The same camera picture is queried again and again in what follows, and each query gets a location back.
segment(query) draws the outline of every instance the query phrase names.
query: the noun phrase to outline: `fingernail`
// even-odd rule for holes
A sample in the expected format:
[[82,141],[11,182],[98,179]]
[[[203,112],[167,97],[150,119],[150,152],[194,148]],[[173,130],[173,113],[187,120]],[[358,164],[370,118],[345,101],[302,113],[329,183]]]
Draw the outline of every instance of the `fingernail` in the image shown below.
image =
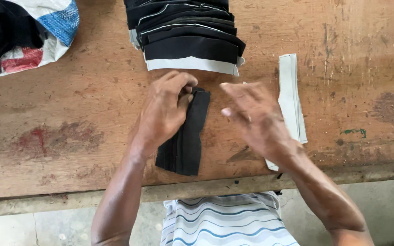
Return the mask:
[[224,108],[224,109],[222,109],[222,114],[224,116],[229,117],[230,115],[232,115],[232,111],[230,111],[230,108]]

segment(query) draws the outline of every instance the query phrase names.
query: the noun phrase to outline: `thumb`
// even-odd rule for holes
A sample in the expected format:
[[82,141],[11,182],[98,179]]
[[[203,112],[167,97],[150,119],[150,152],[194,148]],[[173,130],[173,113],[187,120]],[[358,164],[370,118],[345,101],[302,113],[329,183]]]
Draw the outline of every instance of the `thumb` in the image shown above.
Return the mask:
[[230,117],[232,118],[232,120],[237,123],[238,125],[240,125],[240,127],[248,127],[250,124],[250,120],[244,118],[244,116],[242,114],[240,114],[238,111],[233,110],[231,108],[224,108],[222,109],[222,114],[224,116]]
[[189,103],[193,100],[194,96],[192,94],[184,94],[179,97],[177,102],[177,109],[180,112],[186,113]]

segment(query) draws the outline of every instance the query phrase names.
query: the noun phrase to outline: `person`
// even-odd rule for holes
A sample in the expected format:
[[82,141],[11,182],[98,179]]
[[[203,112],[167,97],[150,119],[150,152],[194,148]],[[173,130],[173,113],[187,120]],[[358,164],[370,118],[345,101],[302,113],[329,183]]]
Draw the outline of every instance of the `person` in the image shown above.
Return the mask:
[[[91,227],[94,246],[129,245],[147,158],[184,123],[197,79],[171,71],[153,82],[128,135],[121,167],[112,177]],[[364,217],[354,202],[306,155],[285,127],[277,99],[261,82],[222,83],[235,104],[222,109],[257,153],[279,166],[296,183],[306,204],[337,246],[372,246]],[[167,217],[162,246],[296,245],[285,228],[274,192],[181,199],[164,202]]]

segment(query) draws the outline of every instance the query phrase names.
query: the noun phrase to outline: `red object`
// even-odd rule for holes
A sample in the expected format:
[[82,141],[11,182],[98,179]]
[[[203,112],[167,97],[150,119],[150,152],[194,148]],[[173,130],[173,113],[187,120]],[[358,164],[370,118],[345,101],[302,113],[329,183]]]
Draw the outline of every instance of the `red object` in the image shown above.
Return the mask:
[[19,72],[22,70],[35,68],[42,61],[43,50],[22,48],[23,58],[7,59],[1,61],[1,66],[6,73]]

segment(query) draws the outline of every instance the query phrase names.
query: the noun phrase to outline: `green paint mark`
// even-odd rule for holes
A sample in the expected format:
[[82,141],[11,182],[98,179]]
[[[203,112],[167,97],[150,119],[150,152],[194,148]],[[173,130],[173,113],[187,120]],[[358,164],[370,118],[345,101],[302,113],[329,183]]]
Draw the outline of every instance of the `green paint mark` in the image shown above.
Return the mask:
[[366,138],[366,131],[364,129],[348,129],[345,130],[344,133],[345,134],[349,134],[349,133],[361,133],[362,135],[364,135],[362,138]]
[[364,135],[364,137],[362,137],[362,138],[366,138],[366,135],[365,135],[365,130],[364,130],[364,129],[360,129],[360,132],[361,132],[361,134],[363,134],[363,135]]

